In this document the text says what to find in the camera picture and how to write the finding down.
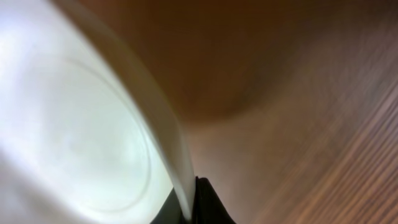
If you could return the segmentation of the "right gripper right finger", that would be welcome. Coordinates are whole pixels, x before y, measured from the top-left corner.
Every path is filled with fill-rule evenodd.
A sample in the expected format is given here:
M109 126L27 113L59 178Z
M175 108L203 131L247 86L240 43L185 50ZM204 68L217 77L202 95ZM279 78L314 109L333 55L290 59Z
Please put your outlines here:
M207 178L196 177L194 219L196 224L235 224Z

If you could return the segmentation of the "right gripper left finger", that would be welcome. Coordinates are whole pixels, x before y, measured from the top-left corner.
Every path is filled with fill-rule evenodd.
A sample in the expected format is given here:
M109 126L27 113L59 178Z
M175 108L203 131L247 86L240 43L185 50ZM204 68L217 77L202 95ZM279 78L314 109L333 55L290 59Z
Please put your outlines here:
M174 189L150 224L183 224L183 214Z

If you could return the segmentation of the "cream plate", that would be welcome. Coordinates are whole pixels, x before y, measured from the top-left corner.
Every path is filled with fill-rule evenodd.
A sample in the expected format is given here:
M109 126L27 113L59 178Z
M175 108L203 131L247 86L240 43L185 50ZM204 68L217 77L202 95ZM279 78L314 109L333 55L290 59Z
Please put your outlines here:
M193 220L190 152L135 53L76 1L1 2L1 222Z

